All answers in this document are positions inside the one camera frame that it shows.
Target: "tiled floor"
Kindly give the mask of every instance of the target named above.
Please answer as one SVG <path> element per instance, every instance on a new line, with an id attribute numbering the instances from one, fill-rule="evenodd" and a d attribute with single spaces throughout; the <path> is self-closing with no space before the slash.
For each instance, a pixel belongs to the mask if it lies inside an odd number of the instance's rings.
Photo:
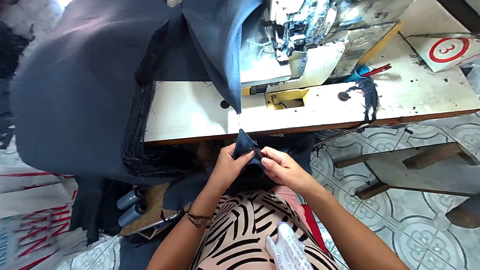
<path id="1" fill-rule="evenodd" d="M 92 250 L 64 262 L 57 270 L 117 270 L 119 266 L 119 238 L 113 237 Z"/>
<path id="2" fill-rule="evenodd" d="M 369 128 L 341 137 L 312 153 L 313 176 L 340 204 L 371 228 L 411 269 L 480 269 L 480 229 L 452 225 L 445 213 L 466 198 L 391 189 L 371 199 L 354 196 L 375 177 L 363 163 L 336 169 L 335 162 L 361 154 L 459 141 L 480 152 L 480 114 L 472 114 L 407 128 Z M 318 221 L 322 237 L 339 264 L 348 269 L 328 231 Z M 61 270 L 118 269 L 118 238 L 65 262 Z"/>

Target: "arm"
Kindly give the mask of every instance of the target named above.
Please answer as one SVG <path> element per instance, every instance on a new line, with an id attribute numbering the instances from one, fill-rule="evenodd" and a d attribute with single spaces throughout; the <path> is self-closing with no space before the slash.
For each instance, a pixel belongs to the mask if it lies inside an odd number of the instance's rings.
<path id="1" fill-rule="evenodd" d="M 300 193 L 328 230 L 352 270 L 407 270 L 400 258 L 367 226 L 348 213 L 324 187 L 289 155 L 265 147 L 262 159 L 276 183 Z"/>
<path id="2" fill-rule="evenodd" d="M 237 178 L 240 170 L 250 161 L 254 152 L 251 151 L 234 160 L 232 158 L 235 144 L 222 148 L 217 163 L 208 179 L 207 184 L 200 192 L 190 208 L 195 216 L 210 217 L 218 205 L 220 197 Z M 197 228 L 186 215 L 167 235 L 152 256 L 147 270 L 185 270 L 198 249 L 206 225 Z"/>

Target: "bracelet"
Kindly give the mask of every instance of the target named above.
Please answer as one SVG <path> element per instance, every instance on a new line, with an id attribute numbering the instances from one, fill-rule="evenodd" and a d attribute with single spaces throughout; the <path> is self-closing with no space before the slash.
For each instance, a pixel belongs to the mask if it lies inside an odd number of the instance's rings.
<path id="1" fill-rule="evenodd" d="M 203 217 L 203 216 L 195 216 L 195 215 L 192 215 L 190 213 L 190 208 L 192 207 L 192 202 L 188 203 L 185 208 L 184 208 L 184 211 L 185 213 L 187 214 L 187 218 L 188 220 L 190 220 L 190 222 L 195 225 L 195 227 L 197 228 L 200 228 L 202 227 L 203 225 L 211 225 L 213 223 L 213 216 L 211 217 Z"/>

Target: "fingernail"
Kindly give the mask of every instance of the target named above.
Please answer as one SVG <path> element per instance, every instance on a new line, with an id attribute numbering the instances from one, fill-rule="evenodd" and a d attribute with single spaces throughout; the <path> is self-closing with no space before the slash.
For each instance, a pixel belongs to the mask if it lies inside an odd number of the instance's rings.
<path id="1" fill-rule="evenodd" d="M 261 161 L 262 161 L 262 164 L 263 164 L 263 165 L 268 165 L 268 163 L 270 163 L 270 160 L 267 159 L 267 158 L 262 158 Z"/>

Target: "woman's right hand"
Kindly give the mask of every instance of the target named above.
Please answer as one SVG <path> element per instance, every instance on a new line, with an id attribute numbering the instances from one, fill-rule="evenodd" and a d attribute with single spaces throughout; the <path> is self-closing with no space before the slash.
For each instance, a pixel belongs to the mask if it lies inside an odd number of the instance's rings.
<path id="1" fill-rule="evenodd" d="M 304 193 L 321 186 L 287 153 L 270 147 L 262 149 L 267 157 L 262 158 L 265 174 L 275 183 L 285 185 L 297 193 Z"/>

